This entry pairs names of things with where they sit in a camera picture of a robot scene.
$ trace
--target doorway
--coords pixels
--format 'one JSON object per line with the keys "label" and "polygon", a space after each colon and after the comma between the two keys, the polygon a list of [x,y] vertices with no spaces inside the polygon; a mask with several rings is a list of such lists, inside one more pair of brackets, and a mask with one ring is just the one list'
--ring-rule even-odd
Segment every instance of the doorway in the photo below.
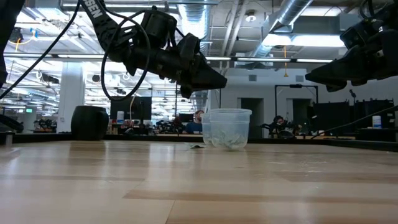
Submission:
{"label": "doorway", "polygon": [[241,98],[241,108],[252,111],[249,123],[249,138],[262,138],[261,125],[264,123],[264,99]]}
{"label": "doorway", "polygon": [[311,99],[293,99],[293,121],[301,125],[301,132],[309,129],[307,108],[311,106]]}

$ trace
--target black trash can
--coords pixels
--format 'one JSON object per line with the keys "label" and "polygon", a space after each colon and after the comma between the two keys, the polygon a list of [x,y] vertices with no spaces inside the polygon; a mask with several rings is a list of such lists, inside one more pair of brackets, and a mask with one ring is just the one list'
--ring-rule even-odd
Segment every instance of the black trash can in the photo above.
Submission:
{"label": "black trash can", "polygon": [[109,116],[99,106],[77,106],[73,112],[70,129],[76,140],[98,141],[106,134]]}

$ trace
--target clear plastic container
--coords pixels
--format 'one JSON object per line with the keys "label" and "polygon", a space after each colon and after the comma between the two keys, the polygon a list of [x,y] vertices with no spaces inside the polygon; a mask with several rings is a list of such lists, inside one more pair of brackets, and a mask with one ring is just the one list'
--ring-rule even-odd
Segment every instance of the clear plastic container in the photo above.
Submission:
{"label": "clear plastic container", "polygon": [[207,146],[213,146],[211,143],[211,123],[210,123],[210,114],[201,114],[201,126],[202,126],[202,135],[203,142]]}
{"label": "clear plastic container", "polygon": [[211,142],[215,147],[243,148],[248,143],[251,110],[213,109]]}

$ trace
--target wooden table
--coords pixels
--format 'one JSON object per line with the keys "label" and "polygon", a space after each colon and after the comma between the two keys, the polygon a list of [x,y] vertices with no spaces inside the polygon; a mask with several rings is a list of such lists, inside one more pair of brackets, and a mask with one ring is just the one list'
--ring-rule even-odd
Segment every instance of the wooden table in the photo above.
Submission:
{"label": "wooden table", "polygon": [[0,149],[1,223],[398,223],[398,154],[49,142]]}

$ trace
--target white bottle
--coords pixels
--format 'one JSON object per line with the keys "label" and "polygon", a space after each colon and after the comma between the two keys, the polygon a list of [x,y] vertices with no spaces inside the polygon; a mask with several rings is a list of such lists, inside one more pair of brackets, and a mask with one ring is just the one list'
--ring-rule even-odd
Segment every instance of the white bottle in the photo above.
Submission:
{"label": "white bottle", "polygon": [[381,116],[372,117],[373,128],[381,129]]}
{"label": "white bottle", "polygon": [[116,124],[124,124],[124,111],[118,111],[116,116]]}

